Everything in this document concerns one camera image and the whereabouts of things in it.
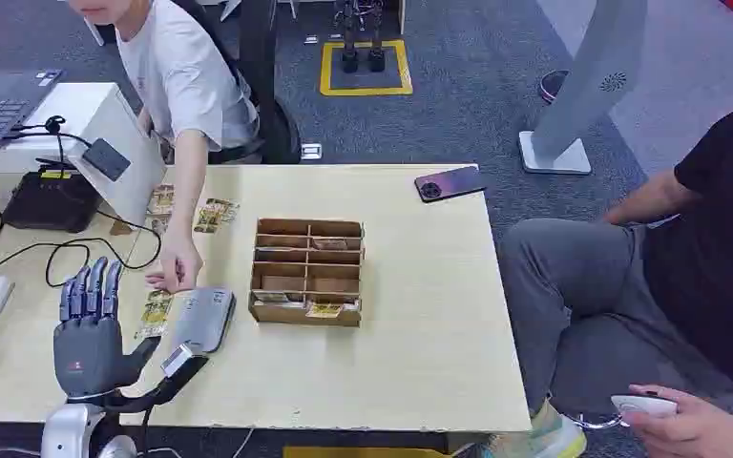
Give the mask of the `person's hand over cards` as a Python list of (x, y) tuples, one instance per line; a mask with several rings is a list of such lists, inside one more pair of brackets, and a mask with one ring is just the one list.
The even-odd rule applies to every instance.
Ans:
[(169, 227), (160, 253), (160, 269), (148, 273), (149, 286), (168, 293), (194, 289), (203, 260), (189, 229)]

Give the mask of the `person's hand holding remote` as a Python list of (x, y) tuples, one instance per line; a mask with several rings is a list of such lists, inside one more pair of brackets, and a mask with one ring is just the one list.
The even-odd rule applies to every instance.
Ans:
[(689, 393), (661, 385), (631, 385), (639, 395), (673, 401), (678, 412), (656, 417), (628, 412), (625, 422), (650, 457), (733, 457), (733, 415)]

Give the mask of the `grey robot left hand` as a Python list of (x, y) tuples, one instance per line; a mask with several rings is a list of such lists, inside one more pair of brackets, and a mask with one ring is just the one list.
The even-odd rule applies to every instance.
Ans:
[(146, 338), (123, 352), (118, 287), (123, 264), (105, 257), (83, 266), (60, 292), (53, 332), (56, 379), (70, 401), (96, 398), (138, 381), (160, 344)]

